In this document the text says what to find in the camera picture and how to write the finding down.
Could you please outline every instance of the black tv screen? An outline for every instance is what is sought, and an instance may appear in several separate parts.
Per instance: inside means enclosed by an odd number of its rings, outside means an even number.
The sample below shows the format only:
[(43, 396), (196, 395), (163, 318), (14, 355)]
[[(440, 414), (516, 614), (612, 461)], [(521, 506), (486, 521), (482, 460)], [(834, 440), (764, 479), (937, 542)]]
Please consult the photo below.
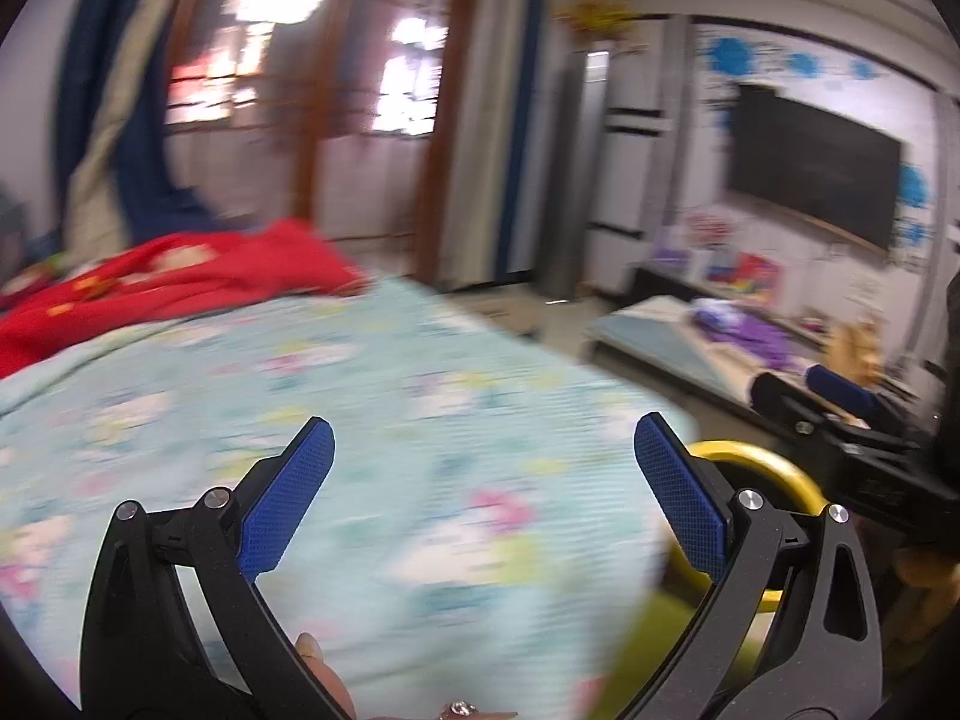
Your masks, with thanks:
[(902, 143), (761, 86), (740, 86), (728, 189), (889, 250)]

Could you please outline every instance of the bedspread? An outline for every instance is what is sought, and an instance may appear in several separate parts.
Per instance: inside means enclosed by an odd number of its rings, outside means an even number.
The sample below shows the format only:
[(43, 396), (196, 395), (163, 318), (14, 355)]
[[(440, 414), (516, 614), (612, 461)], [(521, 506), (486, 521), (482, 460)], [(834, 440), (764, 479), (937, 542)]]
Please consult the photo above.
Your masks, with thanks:
[[(333, 470), (257, 580), (285, 632), (318, 638), (361, 717), (462, 698), (572, 718), (661, 568), (661, 513), (632, 456), (651, 409), (693, 438), (654, 394), (395, 279), (113, 331), (0, 384), (0, 600), (78, 700), (117, 503), (190, 505), (320, 415)], [(238, 680), (181, 576), (211, 661)]]

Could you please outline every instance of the yellow ring handle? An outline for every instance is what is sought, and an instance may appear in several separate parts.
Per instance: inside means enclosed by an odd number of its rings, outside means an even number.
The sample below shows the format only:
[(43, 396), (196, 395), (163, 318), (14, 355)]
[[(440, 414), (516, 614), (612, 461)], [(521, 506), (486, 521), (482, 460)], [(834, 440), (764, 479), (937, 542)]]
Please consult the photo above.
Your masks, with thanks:
[[(783, 490), (801, 514), (813, 514), (816, 517), (827, 506), (827, 499), (808, 475), (768, 449), (744, 442), (697, 442), (690, 445), (688, 450), (691, 455), (711, 463), (730, 463), (764, 477)], [(688, 584), (707, 592), (709, 576), (690, 565), (676, 540), (670, 549), (670, 562)], [(776, 611), (782, 594), (781, 590), (765, 590), (757, 611)]]

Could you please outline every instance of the red clothing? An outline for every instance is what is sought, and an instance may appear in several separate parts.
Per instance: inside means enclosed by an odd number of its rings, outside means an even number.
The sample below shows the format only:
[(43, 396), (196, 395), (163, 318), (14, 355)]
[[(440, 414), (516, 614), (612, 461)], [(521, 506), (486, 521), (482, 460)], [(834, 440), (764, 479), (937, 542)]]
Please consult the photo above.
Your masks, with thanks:
[[(191, 245), (204, 245), (217, 256), (150, 274), (158, 255)], [(119, 280), (133, 274), (150, 275), (133, 283)], [(291, 292), (334, 295), (364, 280), (360, 269), (293, 220), (255, 235), (167, 235), (48, 287), (2, 317), (0, 378), (124, 325), (260, 303)]]

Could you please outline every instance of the metal screw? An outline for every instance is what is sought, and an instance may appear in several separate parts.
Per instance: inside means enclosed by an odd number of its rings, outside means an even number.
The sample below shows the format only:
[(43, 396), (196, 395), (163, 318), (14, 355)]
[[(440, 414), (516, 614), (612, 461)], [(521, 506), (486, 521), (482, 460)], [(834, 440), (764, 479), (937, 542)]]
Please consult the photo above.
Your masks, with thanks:
[(213, 488), (213, 490), (208, 490), (203, 497), (203, 505), (208, 509), (222, 509), (224, 506), (227, 506), (229, 499), (229, 490), (226, 488)]
[(136, 501), (124, 501), (117, 507), (116, 517), (120, 520), (133, 519), (133, 514), (136, 514)]
[(476, 714), (476, 711), (477, 707), (468, 704), (466, 701), (454, 701), (450, 704), (450, 712), (458, 717), (470, 717), (472, 714)]
[(751, 512), (763, 506), (763, 496), (756, 490), (741, 490), (736, 499), (744, 509), (750, 509)]
[(834, 522), (844, 523), (850, 519), (850, 512), (838, 503), (830, 504), (829, 507), (827, 507), (827, 514), (830, 515), (830, 519)]

